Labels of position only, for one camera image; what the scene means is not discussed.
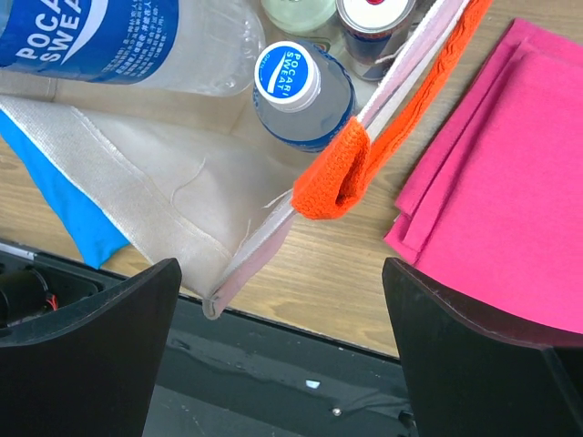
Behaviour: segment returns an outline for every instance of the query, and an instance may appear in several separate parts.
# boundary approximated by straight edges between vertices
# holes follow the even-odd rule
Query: blue fabric
[[[77,244],[87,265],[98,269],[129,244],[101,209],[71,184],[4,112],[0,112],[0,135],[22,159],[46,202]]]

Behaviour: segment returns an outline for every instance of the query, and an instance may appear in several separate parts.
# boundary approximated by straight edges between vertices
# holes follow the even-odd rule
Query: wooden surface
[[[397,354],[381,284],[384,259],[394,255],[382,242],[396,216],[393,200],[431,137],[516,16],[583,44],[583,0],[496,0],[445,90],[379,174],[364,201],[337,221],[314,223],[298,218],[279,254],[243,289],[233,307]],[[0,169],[0,238],[79,259],[73,241],[22,163],[2,142]],[[123,249],[106,269],[134,275],[147,266],[134,249]]]

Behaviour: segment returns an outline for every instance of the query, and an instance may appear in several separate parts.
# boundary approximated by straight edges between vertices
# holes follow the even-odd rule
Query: pocari sweat bottle
[[[0,0],[0,66],[232,96],[265,36],[246,0]]]
[[[253,101],[276,138],[320,152],[352,116],[355,95],[348,73],[333,57],[311,43],[283,41],[260,55]]]

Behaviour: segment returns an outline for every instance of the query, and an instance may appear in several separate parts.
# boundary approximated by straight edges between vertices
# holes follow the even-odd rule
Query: magenta cloth
[[[583,47],[506,32],[396,201],[385,241],[444,285],[583,333]]]

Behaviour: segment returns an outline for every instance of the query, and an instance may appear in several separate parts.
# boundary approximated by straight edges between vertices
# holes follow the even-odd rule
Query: orange knit fabric
[[[337,219],[363,198],[444,87],[491,4],[492,0],[470,0],[419,90],[372,146],[356,118],[349,121],[296,181],[291,204],[298,212],[308,219]]]

